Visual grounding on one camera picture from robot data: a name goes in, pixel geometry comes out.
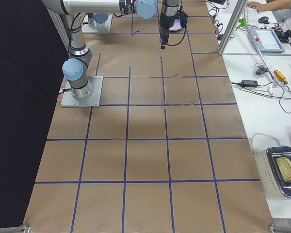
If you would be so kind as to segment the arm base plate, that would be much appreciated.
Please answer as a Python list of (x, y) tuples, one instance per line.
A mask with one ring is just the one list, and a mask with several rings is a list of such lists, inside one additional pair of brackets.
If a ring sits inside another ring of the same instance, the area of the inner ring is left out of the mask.
[(87, 85), (82, 89), (75, 89), (66, 83), (68, 91), (63, 92), (62, 107), (99, 107), (101, 91), (103, 87), (103, 76), (88, 77)]
[(99, 24), (88, 18), (86, 15), (82, 22), (82, 32), (84, 34), (110, 34), (112, 25), (112, 15), (108, 15), (108, 19)]

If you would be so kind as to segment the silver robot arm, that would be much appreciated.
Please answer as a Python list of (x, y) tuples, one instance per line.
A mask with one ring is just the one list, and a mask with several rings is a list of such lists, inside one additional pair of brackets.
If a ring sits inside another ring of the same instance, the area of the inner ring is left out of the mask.
[(68, 57), (62, 70), (71, 87), (72, 97), (84, 100), (93, 95), (94, 85), (86, 75), (92, 52), (84, 41), (81, 13), (108, 14), (120, 16), (137, 14), (142, 19), (152, 18), (157, 10), (156, 0), (44, 0), (44, 6), (59, 14), (68, 36)]

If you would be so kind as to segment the person forearm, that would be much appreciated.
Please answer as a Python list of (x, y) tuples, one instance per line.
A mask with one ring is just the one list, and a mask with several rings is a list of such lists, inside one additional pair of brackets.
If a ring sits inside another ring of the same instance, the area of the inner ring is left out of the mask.
[(291, 9), (291, 0), (274, 0), (260, 7), (260, 12)]

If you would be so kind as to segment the person hand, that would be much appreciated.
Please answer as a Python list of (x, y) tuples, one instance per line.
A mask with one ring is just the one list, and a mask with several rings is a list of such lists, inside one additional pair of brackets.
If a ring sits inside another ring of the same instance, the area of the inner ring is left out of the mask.
[(249, 8), (256, 9), (257, 12), (259, 12), (259, 13), (264, 11), (264, 10), (263, 10), (263, 6), (264, 6), (264, 4), (259, 3), (259, 2), (250, 1), (250, 2), (248, 2), (248, 3), (246, 4), (246, 6), (249, 7)]

